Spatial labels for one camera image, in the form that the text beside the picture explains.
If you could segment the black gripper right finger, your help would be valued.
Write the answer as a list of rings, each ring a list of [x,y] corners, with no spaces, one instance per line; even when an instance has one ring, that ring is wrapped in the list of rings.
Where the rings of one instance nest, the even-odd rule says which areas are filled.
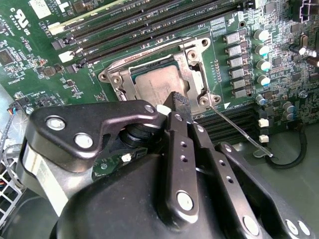
[[[207,163],[217,197],[219,222],[226,239],[314,239],[303,218],[260,176],[233,146],[213,145],[207,131],[191,117],[188,99],[178,97],[178,111],[190,123],[195,154]]]

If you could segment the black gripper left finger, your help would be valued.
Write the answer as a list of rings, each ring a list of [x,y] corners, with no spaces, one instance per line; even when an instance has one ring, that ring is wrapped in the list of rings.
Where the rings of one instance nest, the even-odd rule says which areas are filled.
[[[145,148],[163,153],[163,214],[174,227],[198,220],[193,123],[187,97],[172,92],[163,105],[144,100],[40,108],[26,128],[21,150],[25,170],[40,184],[57,215],[71,197],[92,184],[100,155]]]

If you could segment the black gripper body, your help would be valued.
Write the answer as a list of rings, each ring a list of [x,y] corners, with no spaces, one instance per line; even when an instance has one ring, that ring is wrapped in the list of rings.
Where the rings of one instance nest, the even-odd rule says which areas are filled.
[[[150,154],[131,162],[73,195],[65,205],[52,239],[223,239],[208,177],[197,174],[198,221],[181,231],[158,216],[162,201],[163,156]]]

